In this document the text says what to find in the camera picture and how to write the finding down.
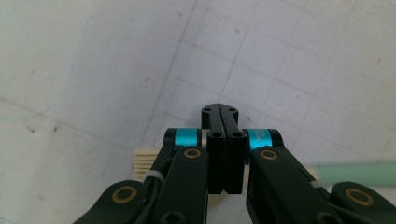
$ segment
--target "green object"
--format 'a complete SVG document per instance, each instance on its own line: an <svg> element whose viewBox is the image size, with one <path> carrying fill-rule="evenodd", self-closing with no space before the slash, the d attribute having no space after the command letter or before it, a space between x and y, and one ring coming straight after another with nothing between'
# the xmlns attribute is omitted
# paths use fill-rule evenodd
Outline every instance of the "green object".
<svg viewBox="0 0 396 224"><path fill-rule="evenodd" d="M326 185L350 181L366 186L396 187L396 162L318 166L314 170Z"/></svg>

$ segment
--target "brass screw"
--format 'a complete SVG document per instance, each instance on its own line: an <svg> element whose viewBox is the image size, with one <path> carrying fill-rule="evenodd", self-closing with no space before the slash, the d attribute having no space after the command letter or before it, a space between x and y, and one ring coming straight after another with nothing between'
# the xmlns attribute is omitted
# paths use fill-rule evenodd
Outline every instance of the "brass screw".
<svg viewBox="0 0 396 224"><path fill-rule="evenodd" d="M133 186L122 186L113 192L114 203L128 203L134 199L137 189Z"/></svg>
<svg viewBox="0 0 396 224"><path fill-rule="evenodd" d="M274 161L277 159L277 154L273 150L265 149L260 152L260 155L270 161Z"/></svg>
<svg viewBox="0 0 396 224"><path fill-rule="evenodd" d="M358 193L366 198L366 200L362 200L360 198L356 198L353 193ZM375 204L375 200L373 196L364 192L361 189L346 189L346 196L354 203L358 203L363 206L373 206Z"/></svg>
<svg viewBox="0 0 396 224"><path fill-rule="evenodd" d="M190 148L185 150L183 155L189 159L195 159L201 156L201 151L195 148Z"/></svg>

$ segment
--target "white surface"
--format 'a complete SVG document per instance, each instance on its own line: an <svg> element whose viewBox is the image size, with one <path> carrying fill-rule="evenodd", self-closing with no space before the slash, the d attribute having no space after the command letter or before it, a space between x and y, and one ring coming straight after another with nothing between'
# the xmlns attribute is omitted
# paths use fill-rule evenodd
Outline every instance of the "white surface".
<svg viewBox="0 0 396 224"><path fill-rule="evenodd" d="M395 35L383 0L1 1L0 222L71 223L215 102L304 164L395 161Z"/></svg>

